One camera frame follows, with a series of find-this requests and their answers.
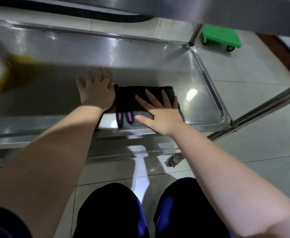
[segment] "finger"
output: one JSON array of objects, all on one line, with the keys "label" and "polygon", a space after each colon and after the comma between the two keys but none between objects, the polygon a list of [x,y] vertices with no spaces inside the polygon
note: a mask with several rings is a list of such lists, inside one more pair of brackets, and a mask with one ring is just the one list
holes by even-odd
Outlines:
[{"label": "finger", "polygon": [[148,97],[148,99],[150,100],[150,102],[156,107],[156,108],[163,108],[164,106],[155,98],[154,95],[151,94],[150,91],[148,91],[147,89],[145,89],[145,93]]},{"label": "finger", "polygon": [[112,77],[112,73],[110,71],[107,71],[103,77],[102,84],[104,84],[105,86],[108,86],[110,83],[111,77]]},{"label": "finger", "polygon": [[83,85],[83,83],[81,82],[81,80],[80,80],[80,78],[78,76],[76,76],[76,83],[77,83],[77,87],[78,87],[79,91],[84,89],[84,85]]},{"label": "finger", "polygon": [[89,68],[87,70],[87,76],[86,76],[86,86],[92,84],[92,73],[91,73],[91,69]]},{"label": "finger", "polygon": [[154,124],[154,120],[153,119],[149,119],[149,118],[144,117],[142,115],[136,115],[135,119],[137,121],[139,121],[140,123],[145,124],[147,127],[150,127],[150,128],[153,127],[153,124]]},{"label": "finger", "polygon": [[101,82],[103,79],[103,69],[101,67],[98,68],[98,72],[96,73],[94,82]]},{"label": "finger", "polygon": [[178,99],[177,96],[174,98],[173,109],[178,109]]},{"label": "finger", "polygon": [[163,96],[163,101],[164,101],[164,107],[165,108],[171,108],[171,104],[169,102],[169,98],[164,90],[162,90],[162,96]]},{"label": "finger", "polygon": [[149,103],[147,103],[145,100],[141,99],[139,96],[135,95],[135,99],[140,103],[140,105],[148,112],[150,112],[151,109],[154,109],[155,107]]}]

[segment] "metal table leg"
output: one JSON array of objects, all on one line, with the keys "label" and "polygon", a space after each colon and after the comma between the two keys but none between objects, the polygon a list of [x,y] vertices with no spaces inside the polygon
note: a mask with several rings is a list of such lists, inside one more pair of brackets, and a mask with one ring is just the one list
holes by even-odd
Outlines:
[{"label": "metal table leg", "polygon": [[271,114],[272,112],[281,109],[282,107],[285,107],[288,104],[290,104],[290,88],[259,105],[250,112],[242,115],[236,120],[233,120],[231,123],[231,128],[210,134],[208,139],[211,141],[216,141],[230,133],[238,131],[240,128],[251,124],[258,119],[265,117],[268,114]]},{"label": "metal table leg", "polygon": [[196,27],[194,33],[190,38],[189,45],[194,46],[196,44],[197,39],[200,37],[204,26],[205,26],[204,24],[198,24],[198,26]]}]

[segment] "forearm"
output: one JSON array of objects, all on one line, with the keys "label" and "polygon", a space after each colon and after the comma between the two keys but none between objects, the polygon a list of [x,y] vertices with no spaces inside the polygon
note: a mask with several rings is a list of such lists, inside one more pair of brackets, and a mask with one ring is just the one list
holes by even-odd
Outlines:
[{"label": "forearm", "polygon": [[187,124],[171,135],[209,201],[241,236],[265,233],[290,217],[290,199]]},{"label": "forearm", "polygon": [[101,114],[78,107],[0,169],[0,206],[18,215],[33,237],[53,236]]}]

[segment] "dark pants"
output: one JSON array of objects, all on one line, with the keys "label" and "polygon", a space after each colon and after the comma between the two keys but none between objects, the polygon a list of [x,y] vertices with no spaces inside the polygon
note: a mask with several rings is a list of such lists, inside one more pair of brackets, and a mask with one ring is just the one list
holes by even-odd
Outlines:
[{"label": "dark pants", "polygon": [[[171,184],[154,216],[156,238],[230,237],[194,178]],[[125,185],[107,184],[87,198],[79,210],[73,238],[149,237],[142,205]]]}]

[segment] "hand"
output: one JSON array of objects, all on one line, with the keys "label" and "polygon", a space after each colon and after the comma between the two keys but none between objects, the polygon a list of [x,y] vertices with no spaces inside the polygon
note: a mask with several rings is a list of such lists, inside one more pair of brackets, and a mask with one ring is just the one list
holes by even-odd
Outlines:
[{"label": "hand", "polygon": [[111,108],[115,99],[114,84],[110,83],[111,77],[110,71],[103,74],[103,69],[99,68],[93,82],[91,70],[89,69],[85,87],[81,80],[76,77],[82,105],[99,107],[102,112]]},{"label": "hand", "polygon": [[146,109],[147,112],[150,112],[154,116],[154,119],[149,119],[142,115],[136,115],[135,119],[156,132],[163,135],[172,135],[174,128],[178,124],[183,123],[178,110],[177,97],[175,97],[173,107],[171,107],[168,96],[164,90],[162,91],[164,106],[147,89],[145,90],[145,93],[154,106],[147,103],[137,95],[135,96],[135,99],[144,109]]}]

